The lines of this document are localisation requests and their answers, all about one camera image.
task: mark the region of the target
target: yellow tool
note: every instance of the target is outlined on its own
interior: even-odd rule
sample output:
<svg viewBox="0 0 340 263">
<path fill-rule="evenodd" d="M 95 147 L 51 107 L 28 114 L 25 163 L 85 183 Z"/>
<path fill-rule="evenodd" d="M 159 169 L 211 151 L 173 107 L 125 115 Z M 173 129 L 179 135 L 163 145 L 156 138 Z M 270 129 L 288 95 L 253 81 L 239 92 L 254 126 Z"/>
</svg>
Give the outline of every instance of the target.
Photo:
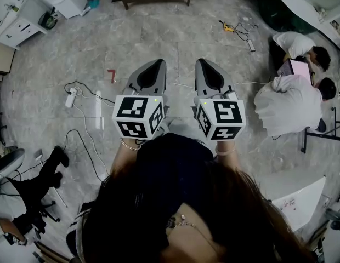
<svg viewBox="0 0 340 263">
<path fill-rule="evenodd" d="M 232 29 L 231 27 L 227 26 L 226 22 L 222 22 L 221 20 L 219 20 L 219 22 L 221 22 L 224 25 L 224 30 L 225 31 L 230 31 L 230 32 L 234 32 L 235 30 Z"/>
</svg>

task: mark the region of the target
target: bracelet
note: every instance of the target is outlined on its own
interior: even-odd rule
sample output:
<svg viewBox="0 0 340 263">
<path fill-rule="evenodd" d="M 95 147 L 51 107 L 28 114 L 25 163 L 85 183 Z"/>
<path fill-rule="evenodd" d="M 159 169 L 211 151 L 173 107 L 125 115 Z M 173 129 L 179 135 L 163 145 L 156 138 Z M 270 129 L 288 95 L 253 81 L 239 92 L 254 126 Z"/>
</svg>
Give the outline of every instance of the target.
<svg viewBox="0 0 340 263">
<path fill-rule="evenodd" d="M 220 152 L 220 151 L 218 150 L 218 146 L 215 147 L 215 152 L 216 152 L 216 154 L 219 155 L 219 156 L 226 156 L 226 155 L 228 155 L 228 154 L 233 153 L 235 150 L 236 150 L 236 148 L 233 148 L 233 149 L 231 149 L 231 150 L 229 150 L 229 151 L 226 151 L 226 152 Z"/>
<path fill-rule="evenodd" d="M 133 148 L 133 147 L 131 147 L 131 146 L 128 146 L 128 145 L 122 140 L 122 138 L 120 138 L 120 142 L 121 142 L 121 144 L 122 144 L 123 146 L 125 146 L 126 148 L 128 148 L 128 149 L 130 149 L 130 150 L 132 150 L 132 151 L 140 150 L 141 147 L 142 147 L 142 145 L 139 145 L 138 148 Z"/>
</svg>

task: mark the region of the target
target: white box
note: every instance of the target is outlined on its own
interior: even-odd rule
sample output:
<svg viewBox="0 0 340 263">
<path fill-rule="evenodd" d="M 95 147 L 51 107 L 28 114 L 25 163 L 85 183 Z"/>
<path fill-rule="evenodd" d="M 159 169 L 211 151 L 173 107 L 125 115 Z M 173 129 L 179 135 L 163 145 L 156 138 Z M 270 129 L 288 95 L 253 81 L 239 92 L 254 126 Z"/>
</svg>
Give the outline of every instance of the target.
<svg viewBox="0 0 340 263">
<path fill-rule="evenodd" d="M 208 140 L 235 140 L 246 126 L 242 100 L 199 99 L 196 119 Z"/>
<path fill-rule="evenodd" d="M 122 138 L 150 140 L 164 117 L 162 96 L 118 95 L 112 120 Z"/>
</svg>

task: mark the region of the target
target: necklace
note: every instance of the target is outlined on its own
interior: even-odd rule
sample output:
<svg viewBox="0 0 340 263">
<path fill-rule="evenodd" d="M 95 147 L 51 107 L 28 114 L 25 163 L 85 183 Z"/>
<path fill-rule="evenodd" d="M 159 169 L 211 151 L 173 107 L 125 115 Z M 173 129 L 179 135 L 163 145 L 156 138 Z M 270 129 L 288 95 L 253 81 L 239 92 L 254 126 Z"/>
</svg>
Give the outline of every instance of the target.
<svg viewBox="0 0 340 263">
<path fill-rule="evenodd" d="M 186 216 L 185 215 L 181 215 L 181 222 L 179 224 L 176 224 L 174 227 L 173 227 L 173 230 L 175 230 L 176 228 L 178 227 L 181 227 L 181 226 L 191 226 L 193 227 L 194 229 L 196 229 L 201 235 L 202 237 L 207 241 L 207 243 L 212 247 L 212 249 L 214 250 L 214 252 L 216 254 L 218 254 L 216 248 L 212 245 L 212 243 L 204 236 L 204 234 L 198 229 L 198 227 L 196 225 L 194 225 L 193 223 L 191 222 L 188 222 L 186 220 Z"/>
</svg>

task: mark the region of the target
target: laptop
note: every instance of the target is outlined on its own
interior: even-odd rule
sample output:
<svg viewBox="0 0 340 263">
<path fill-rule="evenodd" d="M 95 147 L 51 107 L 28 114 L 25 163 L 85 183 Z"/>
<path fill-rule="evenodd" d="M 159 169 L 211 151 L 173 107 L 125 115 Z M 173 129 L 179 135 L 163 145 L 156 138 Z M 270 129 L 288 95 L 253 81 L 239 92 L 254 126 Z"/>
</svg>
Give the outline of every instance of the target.
<svg viewBox="0 0 340 263">
<path fill-rule="evenodd" d="M 284 64 L 278 69 L 277 75 L 279 77 L 288 75 L 302 75 L 311 84 L 309 73 L 309 66 L 307 63 L 292 59 L 287 59 Z"/>
</svg>

